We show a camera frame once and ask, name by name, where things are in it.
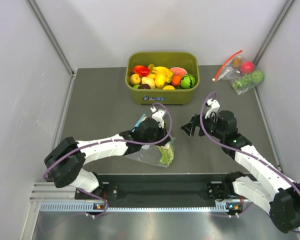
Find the blue zip clear bag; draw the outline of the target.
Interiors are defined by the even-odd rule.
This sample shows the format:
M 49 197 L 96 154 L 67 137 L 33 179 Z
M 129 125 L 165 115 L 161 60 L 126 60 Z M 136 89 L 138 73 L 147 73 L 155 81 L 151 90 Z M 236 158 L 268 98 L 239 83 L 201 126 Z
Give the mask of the blue zip clear bag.
M 155 135 L 155 131 L 159 128 L 156 120 L 149 116 L 143 116 L 137 122 L 133 129 L 123 131 L 119 135 L 129 142 L 125 152 L 125 157 L 137 162 L 148 165 L 164 167 L 159 160 L 161 153 L 156 146 L 157 142 L 150 142 L 151 137 Z M 175 150 L 175 139 L 172 137 L 171 146 Z

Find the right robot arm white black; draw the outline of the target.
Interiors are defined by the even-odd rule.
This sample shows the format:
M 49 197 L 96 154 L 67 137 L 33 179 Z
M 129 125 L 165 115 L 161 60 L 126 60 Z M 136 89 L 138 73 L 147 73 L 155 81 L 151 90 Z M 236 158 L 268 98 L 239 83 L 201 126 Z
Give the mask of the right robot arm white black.
M 209 117 L 194 114 L 181 129 L 190 137 L 199 128 L 199 136 L 212 136 L 236 163 L 255 180 L 242 172 L 229 173 L 223 180 L 223 192 L 229 198 L 242 196 L 264 210 L 273 224 L 288 233 L 300 227 L 300 182 L 297 183 L 262 157 L 237 128 L 235 115 L 228 110 Z

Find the fake celery stalk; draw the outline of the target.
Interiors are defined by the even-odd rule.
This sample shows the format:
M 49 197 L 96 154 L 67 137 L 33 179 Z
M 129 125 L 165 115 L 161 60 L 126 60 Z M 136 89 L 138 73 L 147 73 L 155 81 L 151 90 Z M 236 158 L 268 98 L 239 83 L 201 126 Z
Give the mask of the fake celery stalk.
M 158 150 L 161 154 L 159 162 L 164 167 L 169 167 L 174 159 L 174 148 L 169 144 L 168 146 L 158 146 Z

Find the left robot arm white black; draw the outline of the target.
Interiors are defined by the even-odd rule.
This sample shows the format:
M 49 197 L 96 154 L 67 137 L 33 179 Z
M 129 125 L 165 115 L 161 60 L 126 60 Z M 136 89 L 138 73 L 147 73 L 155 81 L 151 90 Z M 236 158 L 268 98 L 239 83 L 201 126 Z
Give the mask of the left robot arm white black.
M 84 170 L 84 165 L 108 157 L 132 155 L 143 146 L 166 148 L 171 140 L 170 132 L 163 119 L 145 117 L 133 129 L 111 137 L 90 141 L 67 137 L 44 159 L 43 177 L 50 178 L 56 188 L 72 186 L 99 198 L 104 187 L 97 174 Z

